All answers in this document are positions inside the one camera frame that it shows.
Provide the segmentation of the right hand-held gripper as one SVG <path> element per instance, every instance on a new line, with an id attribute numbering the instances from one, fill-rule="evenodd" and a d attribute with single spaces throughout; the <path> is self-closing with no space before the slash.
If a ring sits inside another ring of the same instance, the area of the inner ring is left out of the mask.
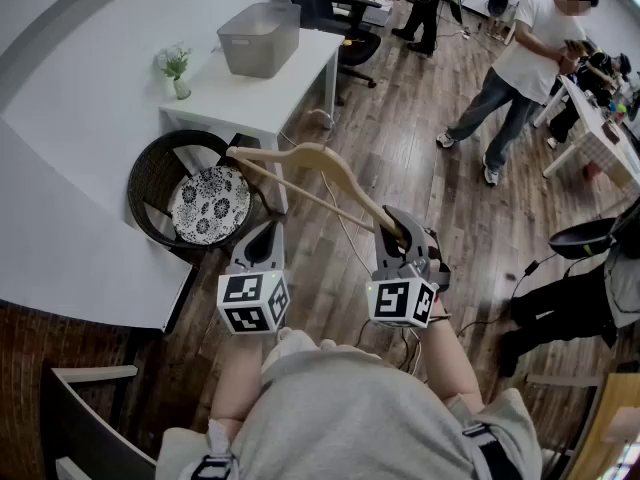
<path id="1" fill-rule="evenodd" d="M 389 205 L 383 210 L 401 236 L 375 227 L 378 270 L 366 283 L 369 318 L 394 328 L 426 329 L 445 319 L 432 312 L 439 294 L 449 288 L 450 269 L 438 260 L 419 259 L 428 256 L 429 235 L 418 220 Z"/>

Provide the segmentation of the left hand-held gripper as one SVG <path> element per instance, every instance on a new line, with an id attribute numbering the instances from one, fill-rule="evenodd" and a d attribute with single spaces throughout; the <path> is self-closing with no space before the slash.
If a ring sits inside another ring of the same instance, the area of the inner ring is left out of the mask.
<path id="1" fill-rule="evenodd" d="M 260 224 L 233 249 L 232 264 L 245 270 L 219 277 L 217 309 L 234 335 L 273 334 L 283 324 L 291 302 L 286 282 L 284 225 Z"/>

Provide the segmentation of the wooden clothes hanger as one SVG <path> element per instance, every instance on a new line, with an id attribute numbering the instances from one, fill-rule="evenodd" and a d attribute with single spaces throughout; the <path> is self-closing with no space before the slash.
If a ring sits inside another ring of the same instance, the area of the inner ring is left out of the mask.
<path id="1" fill-rule="evenodd" d="M 247 147 L 229 147 L 227 149 L 226 156 L 269 178 L 270 180 L 275 181 L 281 186 L 290 189 L 328 209 L 337 216 L 343 217 L 349 222 L 373 233 L 375 229 L 372 225 L 366 224 L 365 222 L 341 210 L 336 204 L 329 204 L 319 197 L 316 197 L 294 183 L 285 180 L 282 176 L 271 173 L 267 169 L 255 164 L 254 160 L 262 162 L 265 165 L 279 164 L 281 166 L 316 170 L 323 174 L 327 180 L 334 183 L 351 200 L 356 202 L 364 212 L 372 218 L 375 224 L 386 229 L 399 241 L 400 244 L 406 244 L 399 226 L 391 219 L 381 206 L 377 205 L 364 192 L 346 161 L 336 152 L 324 145 L 302 143 L 289 151 L 267 151 L 264 149 Z"/>

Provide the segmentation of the grey plastic storage bin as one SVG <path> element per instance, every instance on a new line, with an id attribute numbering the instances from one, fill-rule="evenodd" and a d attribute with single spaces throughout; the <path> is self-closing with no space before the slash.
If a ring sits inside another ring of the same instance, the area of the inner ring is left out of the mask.
<path id="1" fill-rule="evenodd" d="M 233 75 L 274 77 L 299 46 L 301 7 L 255 3 L 217 30 Z"/>

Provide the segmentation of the person's left forearm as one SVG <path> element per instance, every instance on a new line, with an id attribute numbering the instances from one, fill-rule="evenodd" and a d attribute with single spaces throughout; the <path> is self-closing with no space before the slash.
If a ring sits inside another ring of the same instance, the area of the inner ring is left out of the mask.
<path id="1" fill-rule="evenodd" d="M 235 439 L 259 398 L 263 345 L 262 335 L 233 335 L 224 349 L 224 364 L 210 418 L 225 429 L 230 441 Z"/>

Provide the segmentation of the person's right forearm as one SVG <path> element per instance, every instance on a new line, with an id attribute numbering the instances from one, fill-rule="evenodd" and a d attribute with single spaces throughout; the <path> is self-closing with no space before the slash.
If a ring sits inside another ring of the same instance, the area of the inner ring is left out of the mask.
<path id="1" fill-rule="evenodd" d="M 441 300 L 435 303 L 432 317 L 440 320 L 417 332 L 427 385 L 443 403 L 460 398 L 472 414 L 477 414 L 484 408 L 477 377 Z"/>

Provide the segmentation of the white cardboard box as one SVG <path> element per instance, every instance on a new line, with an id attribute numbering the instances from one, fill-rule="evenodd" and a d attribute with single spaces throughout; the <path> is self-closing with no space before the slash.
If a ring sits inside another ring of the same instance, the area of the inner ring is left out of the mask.
<path id="1" fill-rule="evenodd" d="M 365 6 L 362 21 L 364 23 L 385 27 L 390 20 L 393 11 L 392 0 L 366 0 L 369 5 Z"/>

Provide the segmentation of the person's light trouser leg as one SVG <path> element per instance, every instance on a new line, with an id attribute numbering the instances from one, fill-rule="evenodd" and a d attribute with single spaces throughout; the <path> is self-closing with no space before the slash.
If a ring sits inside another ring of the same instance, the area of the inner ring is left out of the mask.
<path id="1" fill-rule="evenodd" d="M 354 351 L 355 348 L 350 345 L 338 345 L 331 339 L 323 339 L 316 344 L 313 339 L 302 330 L 284 327 L 280 329 L 276 335 L 276 344 L 268 353 L 261 368 L 261 372 L 265 373 L 278 360 L 300 352 L 311 351 Z"/>

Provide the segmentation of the black round laundry basket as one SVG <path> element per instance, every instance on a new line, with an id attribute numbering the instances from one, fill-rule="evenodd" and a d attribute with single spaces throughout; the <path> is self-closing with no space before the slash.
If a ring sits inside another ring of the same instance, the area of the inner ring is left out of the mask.
<path id="1" fill-rule="evenodd" d="M 127 197 L 135 222 L 149 238 L 167 247 L 180 259 L 197 264 L 206 253 L 215 249 L 224 251 L 228 244 L 239 239 L 248 230 L 257 201 L 269 216 L 275 215 L 276 211 L 267 203 L 263 191 L 241 172 L 249 184 L 252 196 L 249 216 L 241 227 L 229 238 L 209 246 L 195 245 L 181 239 L 176 234 L 170 214 L 176 193 L 188 178 L 209 168 L 196 173 L 189 171 L 176 153 L 178 149 L 189 146 L 202 147 L 217 154 L 219 159 L 211 167 L 229 166 L 241 172 L 239 164 L 226 156 L 230 146 L 222 138 L 200 130 L 171 131 L 148 145 L 136 159 L 128 179 Z"/>

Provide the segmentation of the person's grey sweatshirt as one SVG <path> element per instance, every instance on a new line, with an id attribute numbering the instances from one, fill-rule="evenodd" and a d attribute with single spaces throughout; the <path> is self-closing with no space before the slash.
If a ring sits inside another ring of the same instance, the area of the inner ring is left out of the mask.
<path id="1" fill-rule="evenodd" d="M 286 356 L 230 441 L 164 433 L 155 480 L 541 480 L 542 456 L 520 393 L 479 413 L 443 403 L 415 377 L 359 350 Z"/>

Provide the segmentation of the black pan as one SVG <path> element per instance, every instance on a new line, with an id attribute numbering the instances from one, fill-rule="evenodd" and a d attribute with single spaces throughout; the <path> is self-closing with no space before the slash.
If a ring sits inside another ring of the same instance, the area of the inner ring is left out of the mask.
<path id="1" fill-rule="evenodd" d="M 615 218 L 605 218 L 559 231 L 549 238 L 549 247 L 569 260 L 597 256 L 612 246 L 614 238 L 611 229 L 615 222 Z"/>

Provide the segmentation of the glass vase with white flowers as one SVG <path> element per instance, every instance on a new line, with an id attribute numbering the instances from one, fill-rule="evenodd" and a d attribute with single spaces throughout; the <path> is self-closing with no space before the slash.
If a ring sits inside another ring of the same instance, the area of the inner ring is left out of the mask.
<path id="1" fill-rule="evenodd" d="M 191 89 L 184 80 L 191 49 L 185 49 L 181 43 L 160 50 L 155 57 L 160 71 L 172 80 L 173 88 L 178 100 L 187 99 Z"/>

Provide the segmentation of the black office chair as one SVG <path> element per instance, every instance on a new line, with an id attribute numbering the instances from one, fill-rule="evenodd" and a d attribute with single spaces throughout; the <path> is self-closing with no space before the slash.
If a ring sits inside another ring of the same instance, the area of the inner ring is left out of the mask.
<path id="1" fill-rule="evenodd" d="M 379 9 L 377 2 L 370 0 L 290 0 L 301 7 L 301 27 L 341 35 L 342 45 L 338 50 L 338 72 L 367 82 L 373 89 L 377 82 L 357 70 L 378 50 L 381 38 L 376 33 L 364 30 L 361 23 L 368 7 Z"/>

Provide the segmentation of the light wooden board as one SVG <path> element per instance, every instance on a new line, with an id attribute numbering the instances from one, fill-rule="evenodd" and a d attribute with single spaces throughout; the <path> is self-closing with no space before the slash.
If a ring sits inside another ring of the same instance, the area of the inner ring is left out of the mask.
<path id="1" fill-rule="evenodd" d="M 597 480 L 640 435 L 640 373 L 610 374 L 566 480 Z"/>

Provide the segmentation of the dark chair with white frame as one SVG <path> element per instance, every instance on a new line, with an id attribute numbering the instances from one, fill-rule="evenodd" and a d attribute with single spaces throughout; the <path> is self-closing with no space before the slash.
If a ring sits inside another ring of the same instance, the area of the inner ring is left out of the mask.
<path id="1" fill-rule="evenodd" d="M 137 374 L 133 365 L 54 368 L 40 381 L 40 437 L 46 480 L 154 480 L 156 461 L 100 417 L 75 384 L 117 381 Z"/>

